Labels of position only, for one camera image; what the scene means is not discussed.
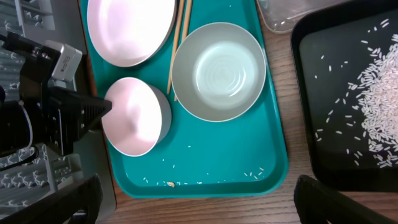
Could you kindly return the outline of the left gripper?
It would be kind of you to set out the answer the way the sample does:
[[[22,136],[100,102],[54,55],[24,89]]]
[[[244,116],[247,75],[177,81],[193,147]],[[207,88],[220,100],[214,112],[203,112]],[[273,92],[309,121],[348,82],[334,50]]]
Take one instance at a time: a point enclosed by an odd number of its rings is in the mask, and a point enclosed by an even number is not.
[[[52,144],[61,156],[111,110],[112,102],[62,87],[48,88],[60,52],[13,32],[1,36],[2,48],[25,58],[19,72],[19,99],[6,101],[1,89],[1,155],[34,144]]]

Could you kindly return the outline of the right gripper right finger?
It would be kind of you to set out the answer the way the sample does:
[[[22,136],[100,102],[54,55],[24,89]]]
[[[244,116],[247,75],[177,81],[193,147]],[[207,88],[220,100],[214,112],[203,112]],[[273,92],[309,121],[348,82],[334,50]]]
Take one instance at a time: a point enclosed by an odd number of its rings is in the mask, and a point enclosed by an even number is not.
[[[297,179],[294,204],[302,224],[397,223],[307,175]]]

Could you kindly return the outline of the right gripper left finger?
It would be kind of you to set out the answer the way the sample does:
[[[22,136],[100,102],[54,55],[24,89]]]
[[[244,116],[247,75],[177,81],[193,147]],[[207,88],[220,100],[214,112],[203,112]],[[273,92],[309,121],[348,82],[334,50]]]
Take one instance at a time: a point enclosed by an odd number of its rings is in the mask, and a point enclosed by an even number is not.
[[[1,224],[95,223],[103,199],[98,174],[78,180],[1,220]]]

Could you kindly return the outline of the small pink bowl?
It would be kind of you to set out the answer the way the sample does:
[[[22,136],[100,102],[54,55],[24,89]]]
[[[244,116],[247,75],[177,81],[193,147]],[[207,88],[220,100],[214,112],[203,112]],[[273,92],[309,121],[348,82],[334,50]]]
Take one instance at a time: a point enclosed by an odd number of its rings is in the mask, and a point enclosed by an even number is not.
[[[102,117],[104,133],[121,154],[139,157],[167,135],[172,111],[166,96],[144,81],[126,77],[113,83],[105,99],[112,108]]]

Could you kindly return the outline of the pile of white rice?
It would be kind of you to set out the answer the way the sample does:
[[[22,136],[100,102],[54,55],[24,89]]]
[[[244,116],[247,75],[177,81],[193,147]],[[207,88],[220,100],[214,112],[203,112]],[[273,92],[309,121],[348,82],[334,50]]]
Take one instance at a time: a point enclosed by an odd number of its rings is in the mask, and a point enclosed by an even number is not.
[[[332,170],[397,167],[397,18],[314,32],[300,53],[321,162]]]

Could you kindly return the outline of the grey bowl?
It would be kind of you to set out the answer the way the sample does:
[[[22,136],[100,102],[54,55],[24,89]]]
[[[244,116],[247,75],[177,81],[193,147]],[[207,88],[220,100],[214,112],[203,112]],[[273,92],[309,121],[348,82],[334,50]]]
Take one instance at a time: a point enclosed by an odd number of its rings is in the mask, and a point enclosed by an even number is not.
[[[256,38],[229,22],[195,29],[182,42],[172,65],[177,100],[192,116],[213,123],[235,119],[260,97],[266,59]]]

